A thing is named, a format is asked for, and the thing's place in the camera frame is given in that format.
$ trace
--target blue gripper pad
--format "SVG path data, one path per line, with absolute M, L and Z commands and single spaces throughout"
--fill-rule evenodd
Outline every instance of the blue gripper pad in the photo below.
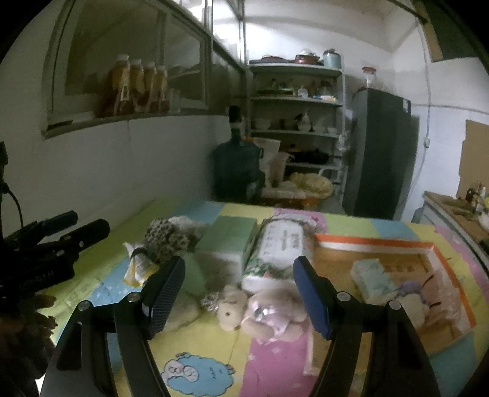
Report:
M 324 339 L 330 340 L 333 329 L 330 326 L 330 309 L 328 302 L 333 299 L 327 291 L 324 280 L 321 279 L 309 261 L 304 256 L 298 257 L 294 261 L 293 274 L 295 284 L 299 289 L 302 301 L 312 321 L 314 329 L 319 332 Z

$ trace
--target large dark green bottle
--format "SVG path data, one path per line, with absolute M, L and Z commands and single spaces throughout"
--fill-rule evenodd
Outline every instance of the large dark green bottle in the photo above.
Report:
M 238 106 L 229 108 L 229 122 L 241 121 Z M 243 141 L 241 129 L 231 127 L 231 140 L 220 144 L 212 152 L 214 167 L 214 196 L 219 201 L 253 202 L 265 185 L 265 174 L 260 171 L 263 149 Z

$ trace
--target blue canister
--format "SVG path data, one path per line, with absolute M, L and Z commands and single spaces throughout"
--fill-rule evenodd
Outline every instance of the blue canister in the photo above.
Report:
M 324 51 L 323 63 L 325 67 L 331 69 L 341 69 L 341 55 L 334 51 L 334 48 Z

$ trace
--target window sill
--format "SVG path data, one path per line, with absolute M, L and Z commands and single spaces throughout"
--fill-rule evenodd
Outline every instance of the window sill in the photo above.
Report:
M 60 136 L 68 132 L 83 130 L 85 128 L 94 127 L 101 124 L 118 123 L 120 121 L 137 120 L 141 118 L 199 116 L 199 115 L 212 116 L 218 114 L 210 112 L 207 109 L 182 109 L 180 113 L 141 113 L 141 114 L 131 114 L 128 116 L 113 116 L 113 117 L 97 118 L 97 119 L 87 120 L 87 121 L 80 121 L 68 125 L 50 128 L 46 131 L 42 131 L 42 134 L 44 139 L 50 139 L 50 138 L 54 138 L 55 136 Z

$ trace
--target wooden countertop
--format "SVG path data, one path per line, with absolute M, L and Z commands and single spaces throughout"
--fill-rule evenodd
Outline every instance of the wooden countertop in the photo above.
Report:
M 489 239 L 489 233 L 480 226 L 477 216 L 472 215 L 468 210 L 469 206 L 465 200 L 457 200 L 433 192 L 424 194 L 442 207 L 477 244 L 480 244 L 483 239 Z

